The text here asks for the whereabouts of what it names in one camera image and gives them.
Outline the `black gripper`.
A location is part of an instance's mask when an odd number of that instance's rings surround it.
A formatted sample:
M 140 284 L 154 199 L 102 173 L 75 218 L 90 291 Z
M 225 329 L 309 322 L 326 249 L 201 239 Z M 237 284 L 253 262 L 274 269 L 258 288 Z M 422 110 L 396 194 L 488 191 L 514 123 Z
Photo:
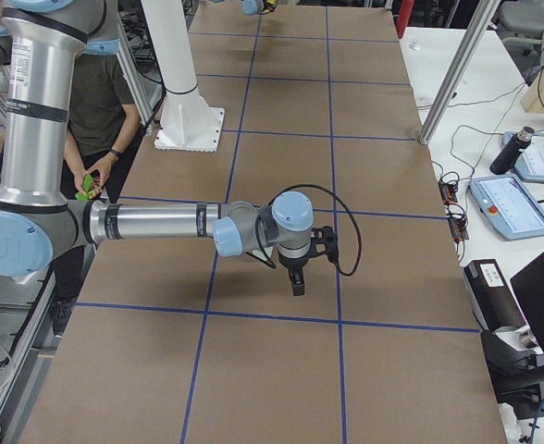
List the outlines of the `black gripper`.
M 289 263 L 288 265 L 285 265 L 285 267 L 289 273 L 292 294 L 294 296 L 303 296 L 305 293 L 303 264 L 300 262 Z

